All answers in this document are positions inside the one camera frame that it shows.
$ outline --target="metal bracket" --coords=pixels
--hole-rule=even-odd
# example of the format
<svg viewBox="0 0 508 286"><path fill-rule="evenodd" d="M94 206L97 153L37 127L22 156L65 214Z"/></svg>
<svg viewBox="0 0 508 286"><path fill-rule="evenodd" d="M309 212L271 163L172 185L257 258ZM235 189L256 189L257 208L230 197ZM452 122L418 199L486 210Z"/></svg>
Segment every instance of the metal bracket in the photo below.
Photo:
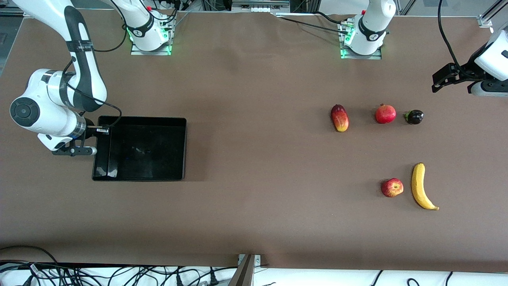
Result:
<svg viewBox="0 0 508 286"><path fill-rule="evenodd" d="M502 9L508 6L508 0L497 0L489 7L483 14L477 17L478 26L480 28L491 28L490 32L493 33L492 29L492 19L497 15Z"/></svg>
<svg viewBox="0 0 508 286"><path fill-rule="evenodd" d="M167 23L164 26L161 26L163 29L167 29L167 31L163 31L164 38L167 38L168 41L166 43L163 43L158 49L155 49L153 51L143 51L140 50L132 41L132 35L129 30L129 37L131 39L132 48L131 48L131 55L171 55L171 51L173 49L173 38L175 37L175 26L176 26L176 17L173 17L173 20L171 22Z"/></svg>
<svg viewBox="0 0 508 286"><path fill-rule="evenodd" d="M488 20L488 21L484 22L482 15L478 15L477 21L478 21L478 26L480 28L491 28L492 27L492 21Z"/></svg>
<svg viewBox="0 0 508 286"><path fill-rule="evenodd" d="M238 265L240 265L242 263L244 257L245 257L245 254L238 255ZM254 260L255 260L254 267L261 266L261 255L254 254Z"/></svg>
<svg viewBox="0 0 508 286"><path fill-rule="evenodd" d="M235 271L228 286L252 286L254 267L261 265L261 255L241 254L238 256L240 266Z"/></svg>
<svg viewBox="0 0 508 286"><path fill-rule="evenodd" d="M340 57L342 59L358 59L358 60L381 60L381 48L377 48L377 50L373 54L362 55L355 53L349 46L345 43L350 40L351 36L355 33L355 25L352 18L348 18L346 21L342 21L340 24L337 24L337 28L339 31L346 31L347 34L339 34L339 46L340 46Z"/></svg>

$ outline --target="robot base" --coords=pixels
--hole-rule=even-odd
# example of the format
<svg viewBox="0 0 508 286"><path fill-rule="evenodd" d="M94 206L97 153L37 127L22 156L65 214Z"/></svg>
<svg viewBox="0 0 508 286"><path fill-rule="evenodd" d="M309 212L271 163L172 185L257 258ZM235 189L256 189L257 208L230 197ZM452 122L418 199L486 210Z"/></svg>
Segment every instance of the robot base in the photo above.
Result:
<svg viewBox="0 0 508 286"><path fill-rule="evenodd" d="M352 18L348 18L346 21L343 21L341 24L337 24L337 28L339 31L348 32L347 35L339 33L339 45L340 45L340 57L341 59L357 59L357 60L381 60L381 48L377 48L376 52L370 55L362 55L357 54L350 47L345 44L345 41L349 39L351 34L354 31L354 20Z"/></svg>

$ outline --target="metal mounting plate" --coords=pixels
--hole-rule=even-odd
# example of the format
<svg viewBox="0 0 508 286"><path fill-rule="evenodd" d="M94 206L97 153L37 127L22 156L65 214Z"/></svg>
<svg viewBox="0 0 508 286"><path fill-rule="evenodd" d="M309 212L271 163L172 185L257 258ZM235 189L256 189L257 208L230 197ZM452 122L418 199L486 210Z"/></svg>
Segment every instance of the metal mounting plate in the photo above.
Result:
<svg viewBox="0 0 508 286"><path fill-rule="evenodd" d="M171 55L171 51L173 49L173 38L175 37L175 25L176 25L176 17L173 17L173 20L167 25L163 26L163 28L168 28L168 31L163 32L164 36L168 39L168 41L158 49L153 51L143 51L138 49L138 47L133 43L131 48L131 55Z"/></svg>
<svg viewBox="0 0 508 286"><path fill-rule="evenodd" d="M245 257L245 254L238 255L238 265L240 265L240 263L242 263L242 260L244 257ZM254 267L261 266L261 255L259 255L259 254L254 255L254 260L255 260Z"/></svg>
<svg viewBox="0 0 508 286"><path fill-rule="evenodd" d="M337 24L337 28L339 31L346 31L348 33L354 32L352 31L352 27L350 25L344 23L352 23L353 19L348 18L346 21L343 21L341 24ZM377 50L370 55L362 55L355 53L349 46L347 46L344 42L346 38L350 35L339 34L339 46L340 46L340 57L342 59L357 59L357 60L381 60L381 48L377 48Z"/></svg>

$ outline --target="white floor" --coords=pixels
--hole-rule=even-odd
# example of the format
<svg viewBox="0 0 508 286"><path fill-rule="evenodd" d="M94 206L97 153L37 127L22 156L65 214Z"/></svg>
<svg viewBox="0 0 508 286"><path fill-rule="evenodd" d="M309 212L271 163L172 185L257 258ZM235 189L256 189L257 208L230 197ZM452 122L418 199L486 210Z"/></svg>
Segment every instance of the white floor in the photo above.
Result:
<svg viewBox="0 0 508 286"><path fill-rule="evenodd" d="M101 275L110 277L118 268L89 268L82 269L90 275ZM166 267L168 273L174 271L176 267ZM201 275L209 271L208 267L185 267L186 269L197 269ZM164 272L163 267L158 267L155 270ZM111 280L110 286L132 286L131 280L127 285L125 283L133 277L139 268L128 270L128 272L115 276ZM223 270L216 272L216 278L219 281L230 279L234 274L235 269ZM49 275L55 275L56 271L52 270ZM309 270L309 269L263 269L256 268L254 275L253 286L266 286L271 283L274 286L314 286L314 285L330 285L330 286L369 286L372 285L378 271L376 270ZM379 277L376 286L407 286L406 281L408 278L414 278L421 286L445 286L445 280L449 272L436 272L436 271L384 271ZM30 272L28 270L13 270L0 274L0 284L2 286L18 286L23 285L27 280ZM38 273L40 277L45 277L43 273ZM138 286L157 286L164 280L164 275L150 273L153 277L144 276L139 280ZM198 277L195 271L189 271L181 275L184 286L194 281ZM96 282L87 278L90 285L99 286ZM101 286L108 285L108 279L97 278ZM210 282L210 276L202 279L201 286L204 285L203 281ZM176 277L173 275L166 283L166 286L176 285ZM503 286L508 285L508 274L506 273L465 273L454 272L448 286ZM32 280L32 286L39 286L35 279ZM41 280L40 286L53 286L49 280Z"/></svg>

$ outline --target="eggplant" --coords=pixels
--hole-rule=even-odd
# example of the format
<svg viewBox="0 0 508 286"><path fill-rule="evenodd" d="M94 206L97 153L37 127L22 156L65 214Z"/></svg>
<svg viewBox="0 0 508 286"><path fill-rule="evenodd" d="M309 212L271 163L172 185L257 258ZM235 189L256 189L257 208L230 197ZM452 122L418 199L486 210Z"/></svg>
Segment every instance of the eggplant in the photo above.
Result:
<svg viewBox="0 0 508 286"><path fill-rule="evenodd" d="M410 112L404 114L404 118L409 124L420 124L423 120L423 112L418 109L411 110Z"/></svg>

